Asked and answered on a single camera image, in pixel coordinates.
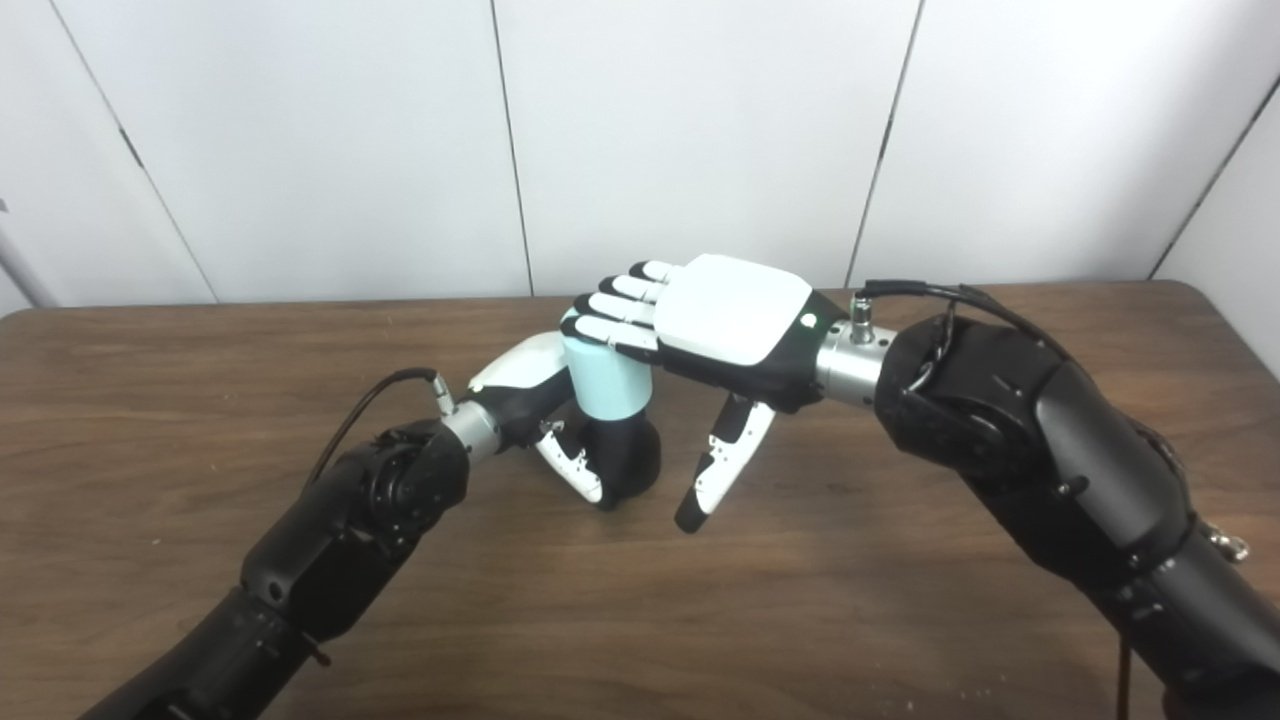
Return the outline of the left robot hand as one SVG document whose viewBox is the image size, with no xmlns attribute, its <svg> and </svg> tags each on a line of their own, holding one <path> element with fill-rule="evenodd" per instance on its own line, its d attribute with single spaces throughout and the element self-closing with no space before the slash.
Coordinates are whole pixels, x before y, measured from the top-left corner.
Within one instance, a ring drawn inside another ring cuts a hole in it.
<svg viewBox="0 0 1280 720">
<path fill-rule="evenodd" d="M 573 383 L 561 334 L 531 336 L 504 351 L 467 384 L 448 425 L 472 462 L 518 448 L 534 448 L 588 503 L 604 507 L 600 477 L 588 452 L 564 438 L 552 415 L 573 400 Z"/>
</svg>

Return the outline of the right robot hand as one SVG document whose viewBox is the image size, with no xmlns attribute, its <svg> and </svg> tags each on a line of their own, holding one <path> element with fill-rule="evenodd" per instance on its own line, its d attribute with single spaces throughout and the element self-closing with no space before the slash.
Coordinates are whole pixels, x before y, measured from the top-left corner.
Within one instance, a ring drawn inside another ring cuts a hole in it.
<svg viewBox="0 0 1280 720">
<path fill-rule="evenodd" d="M 641 261 L 579 296 L 561 331 L 727 393 L 675 521 L 699 532 L 754 459 L 778 414 L 820 401 L 818 356 L 849 313 L 801 277 L 703 254 Z"/>
</svg>

